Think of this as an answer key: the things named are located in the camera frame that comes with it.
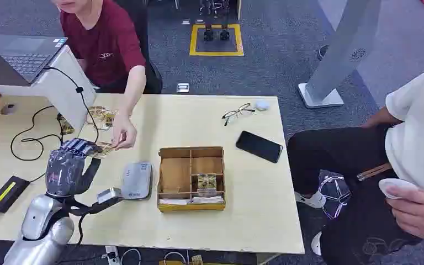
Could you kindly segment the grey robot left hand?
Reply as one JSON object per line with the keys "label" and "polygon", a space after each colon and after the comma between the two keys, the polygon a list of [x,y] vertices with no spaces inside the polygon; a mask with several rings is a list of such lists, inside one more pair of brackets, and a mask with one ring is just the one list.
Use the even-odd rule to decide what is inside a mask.
{"label": "grey robot left hand", "polygon": [[74,138],[65,141],[57,150],[50,152],[45,182],[47,194],[55,197],[70,197],[86,192],[97,173],[101,159],[92,158],[87,169],[87,157],[101,152],[95,143]]}

